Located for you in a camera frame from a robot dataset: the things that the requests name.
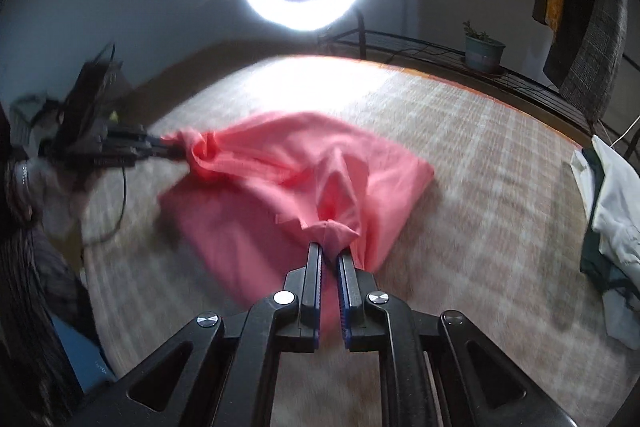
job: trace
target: bed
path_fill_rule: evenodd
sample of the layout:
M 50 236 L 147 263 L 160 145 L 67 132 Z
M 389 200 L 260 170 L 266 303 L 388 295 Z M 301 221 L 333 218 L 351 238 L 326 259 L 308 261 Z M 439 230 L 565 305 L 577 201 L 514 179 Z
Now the bed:
M 458 309 L 582 427 L 606 425 L 640 355 L 606 336 L 599 295 L 578 271 L 586 227 L 568 165 L 578 147 L 513 107 L 446 80 L 333 57 L 280 57 L 226 76 L 150 132 L 223 128 L 265 110 L 316 110 L 403 144 L 435 181 L 416 204 L 378 285 L 414 309 Z M 183 164 L 141 162 L 114 239 L 85 254 L 98 333 L 118 375 L 204 310 L 238 306 L 159 214 Z M 82 220 L 109 232 L 122 176 L 101 179 Z M 271 425 L 379 425 L 378 361 L 338 335 L 314 355 L 283 354 Z

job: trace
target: pink cloth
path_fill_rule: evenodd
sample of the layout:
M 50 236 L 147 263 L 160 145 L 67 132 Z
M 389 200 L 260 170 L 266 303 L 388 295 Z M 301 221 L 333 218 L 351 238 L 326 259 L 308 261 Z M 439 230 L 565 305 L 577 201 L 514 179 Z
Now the pink cloth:
M 375 272 L 433 179 L 424 160 L 322 114 L 266 113 L 228 129 L 188 129 L 191 174 L 160 196 L 208 269 L 245 306 L 282 289 L 308 244 L 332 262 L 351 247 Z M 335 278 L 322 273 L 322 327 L 337 323 Z

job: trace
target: striped cloth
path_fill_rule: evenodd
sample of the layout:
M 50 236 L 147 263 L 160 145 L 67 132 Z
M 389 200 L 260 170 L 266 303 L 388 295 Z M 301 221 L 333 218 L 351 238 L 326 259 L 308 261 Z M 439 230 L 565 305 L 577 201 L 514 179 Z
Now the striped cloth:
M 267 110 L 320 111 L 431 163 L 436 177 L 376 274 L 380 288 L 419 311 L 462 311 L 580 427 L 609 422 L 638 379 L 640 351 L 607 337 L 602 300 L 578 270 L 587 223 L 568 165 L 574 143 L 441 79 L 330 57 L 237 71 L 151 131 L 219 129 Z M 164 160 L 136 165 L 120 231 L 85 255 L 98 333 L 118 375 L 198 313 L 238 310 L 159 216 L 158 194 L 186 171 Z M 108 172 L 83 235 L 109 232 L 121 204 L 122 176 Z M 324 332 L 319 353 L 283 354 L 271 426 L 380 425 L 378 378 L 376 354 L 347 353 L 339 331 Z

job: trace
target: potted plant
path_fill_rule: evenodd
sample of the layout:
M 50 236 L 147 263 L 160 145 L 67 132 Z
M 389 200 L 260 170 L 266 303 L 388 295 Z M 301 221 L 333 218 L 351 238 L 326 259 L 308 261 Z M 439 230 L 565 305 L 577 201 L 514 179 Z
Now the potted plant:
M 482 73 L 496 73 L 500 68 L 504 44 L 492 39 L 486 32 L 478 33 L 471 26 L 471 21 L 462 25 L 466 33 L 465 64 L 467 68 Z

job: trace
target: person's hand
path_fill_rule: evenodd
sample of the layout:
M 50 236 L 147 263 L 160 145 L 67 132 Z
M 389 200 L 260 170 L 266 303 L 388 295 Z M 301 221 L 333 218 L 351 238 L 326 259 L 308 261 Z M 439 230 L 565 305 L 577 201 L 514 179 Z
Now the person's hand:
M 42 216 L 45 231 L 55 237 L 65 237 L 82 215 L 99 177 L 99 171 L 81 176 L 53 166 L 43 158 L 15 165 L 18 197 L 23 205 Z

